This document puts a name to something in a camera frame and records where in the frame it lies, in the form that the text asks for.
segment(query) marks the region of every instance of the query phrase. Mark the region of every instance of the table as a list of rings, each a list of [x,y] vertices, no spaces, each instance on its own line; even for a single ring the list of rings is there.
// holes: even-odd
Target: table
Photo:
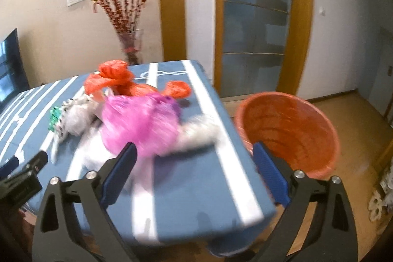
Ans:
[[[181,101],[182,122],[208,114],[221,132],[215,146],[155,157],[143,164],[145,174],[140,181],[132,181],[131,194],[121,193],[118,201],[108,207],[120,235],[130,245],[166,245],[206,238],[215,255],[230,255],[251,244],[268,225],[275,208],[199,63],[169,61],[130,69],[136,78],[148,72],[146,80],[136,81],[159,90],[169,80],[187,82],[192,94],[187,101]],[[49,110],[81,95],[86,77],[75,76],[33,88],[10,102],[0,115],[0,164],[14,154],[28,161],[38,150],[50,150],[53,134],[48,130]],[[81,140],[69,136],[59,147],[56,164],[49,162],[39,173],[43,190],[28,202],[32,212],[38,211],[51,177],[66,181],[87,172],[78,158]],[[76,206],[76,211],[82,228],[88,232],[81,206]]]

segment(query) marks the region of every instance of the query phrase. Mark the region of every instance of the television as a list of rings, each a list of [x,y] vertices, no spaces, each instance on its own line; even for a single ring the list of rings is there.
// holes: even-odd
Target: television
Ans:
[[[20,57],[18,33],[14,29],[0,43],[0,112],[12,98],[29,88]]]

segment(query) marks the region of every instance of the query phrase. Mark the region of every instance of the orange trash bin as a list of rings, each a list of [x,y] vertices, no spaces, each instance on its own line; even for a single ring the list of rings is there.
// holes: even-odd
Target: orange trash bin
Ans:
[[[340,154],[340,142],[330,120],[309,102],[280,92],[252,95],[236,111],[235,125],[252,154],[262,141],[273,155],[310,178],[327,178]]]

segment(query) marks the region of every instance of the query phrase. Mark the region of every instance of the pink plastic bag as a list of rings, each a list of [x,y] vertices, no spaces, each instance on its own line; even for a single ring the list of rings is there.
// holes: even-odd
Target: pink plastic bag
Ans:
[[[119,154],[130,141],[138,157],[169,153],[176,143],[180,106],[171,97],[152,93],[143,97],[109,96],[102,111],[104,146]]]

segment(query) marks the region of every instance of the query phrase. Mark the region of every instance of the red plastic bag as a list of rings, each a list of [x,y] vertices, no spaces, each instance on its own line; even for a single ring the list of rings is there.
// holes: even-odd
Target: red plastic bag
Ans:
[[[191,94],[191,88],[184,81],[169,81],[161,95],[170,96],[174,99],[187,98]]]
[[[92,94],[104,87],[113,87],[120,95],[130,95],[130,86],[134,75],[128,69],[128,64],[122,60],[111,60],[102,63],[99,74],[91,74],[84,82],[86,94]]]

